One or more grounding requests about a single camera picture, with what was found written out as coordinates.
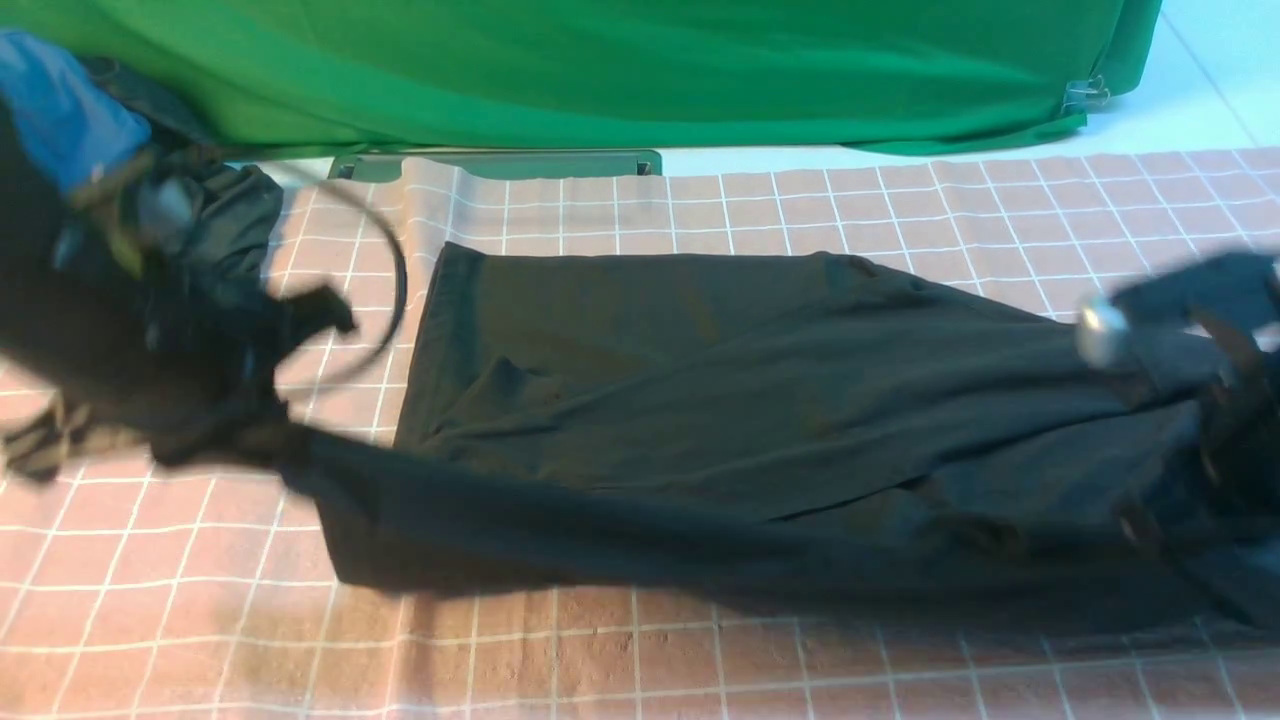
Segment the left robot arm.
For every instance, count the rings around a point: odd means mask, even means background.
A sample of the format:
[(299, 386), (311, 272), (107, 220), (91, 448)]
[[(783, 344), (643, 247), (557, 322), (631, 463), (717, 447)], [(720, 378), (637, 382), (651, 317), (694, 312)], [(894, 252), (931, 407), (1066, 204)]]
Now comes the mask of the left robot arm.
[(168, 256), (125, 208), (157, 187), (148, 158), (65, 197), (3, 109), (3, 355), (54, 388), (3, 432), (6, 468), (45, 483), (78, 459), (146, 447), (164, 466), (244, 456), (294, 425), (276, 368), (356, 328), (329, 284), (278, 297)]

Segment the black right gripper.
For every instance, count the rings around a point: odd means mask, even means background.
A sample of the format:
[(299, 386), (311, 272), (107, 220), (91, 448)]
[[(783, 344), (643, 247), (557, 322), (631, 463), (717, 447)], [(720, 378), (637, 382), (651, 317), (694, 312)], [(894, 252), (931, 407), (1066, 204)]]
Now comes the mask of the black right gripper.
[(1277, 334), (1277, 311), (1240, 316), (1193, 310), (1190, 320), (1225, 357), (1198, 398), (1197, 489), (1220, 514), (1276, 518), (1279, 510), (1277, 347), (1256, 336)]

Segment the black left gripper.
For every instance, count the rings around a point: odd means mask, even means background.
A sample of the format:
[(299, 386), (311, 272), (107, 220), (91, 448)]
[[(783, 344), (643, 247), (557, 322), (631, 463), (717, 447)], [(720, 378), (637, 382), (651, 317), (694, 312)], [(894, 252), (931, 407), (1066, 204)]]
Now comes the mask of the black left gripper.
[(3, 433), (5, 470), (50, 483), (82, 457), (146, 446), (168, 465), (262, 460), (289, 404), (279, 365), (323, 332), (349, 334), (355, 313), (332, 284), (278, 297), (253, 282), (204, 272), (147, 270), (127, 291), (133, 328), (118, 354), (125, 375), (113, 398), (64, 389), (26, 424)]

